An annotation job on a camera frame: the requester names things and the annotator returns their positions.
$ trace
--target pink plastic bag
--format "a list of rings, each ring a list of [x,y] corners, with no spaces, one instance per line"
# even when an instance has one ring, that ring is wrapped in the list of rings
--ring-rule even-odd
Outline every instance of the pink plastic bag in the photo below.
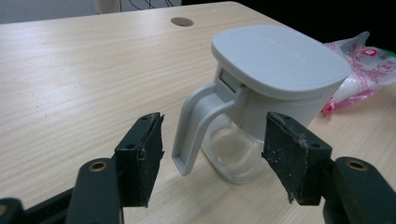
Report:
[[[396,81],[396,57],[389,51],[364,46],[369,35],[363,32],[325,44],[350,63],[352,72],[323,107],[324,114],[364,100]]]

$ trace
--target wooden tabletop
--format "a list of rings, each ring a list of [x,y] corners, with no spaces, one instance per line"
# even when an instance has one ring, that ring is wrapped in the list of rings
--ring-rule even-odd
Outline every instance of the wooden tabletop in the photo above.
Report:
[[[227,2],[0,25],[0,198],[29,208],[72,188],[82,164],[111,157],[139,117],[159,111],[160,172],[148,208],[124,209],[126,223],[323,223],[323,203],[288,203],[270,170],[235,185],[202,153],[185,177],[171,159],[182,103],[213,80],[213,35],[269,23],[279,24]],[[396,189],[395,115],[391,85],[309,129],[333,159],[368,161]]]

